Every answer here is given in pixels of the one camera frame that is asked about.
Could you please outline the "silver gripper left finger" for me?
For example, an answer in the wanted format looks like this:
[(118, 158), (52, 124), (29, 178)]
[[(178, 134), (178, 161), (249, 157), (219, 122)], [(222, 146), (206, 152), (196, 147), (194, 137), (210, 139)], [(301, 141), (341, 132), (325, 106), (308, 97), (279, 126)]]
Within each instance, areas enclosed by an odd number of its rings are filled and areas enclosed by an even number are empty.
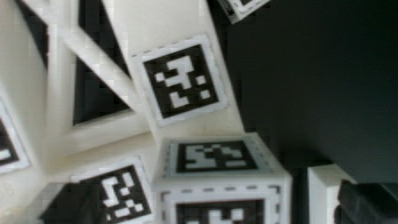
[(98, 184), (68, 183), (39, 215), (45, 224), (105, 224), (107, 209), (102, 204)]

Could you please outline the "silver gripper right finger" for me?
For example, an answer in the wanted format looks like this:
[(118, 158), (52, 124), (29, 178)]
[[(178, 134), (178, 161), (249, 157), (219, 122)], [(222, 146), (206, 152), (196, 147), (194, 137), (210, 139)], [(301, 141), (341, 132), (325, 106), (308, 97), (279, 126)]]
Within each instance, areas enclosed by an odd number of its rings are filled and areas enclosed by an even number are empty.
[(398, 183), (341, 181), (334, 224), (398, 224)]

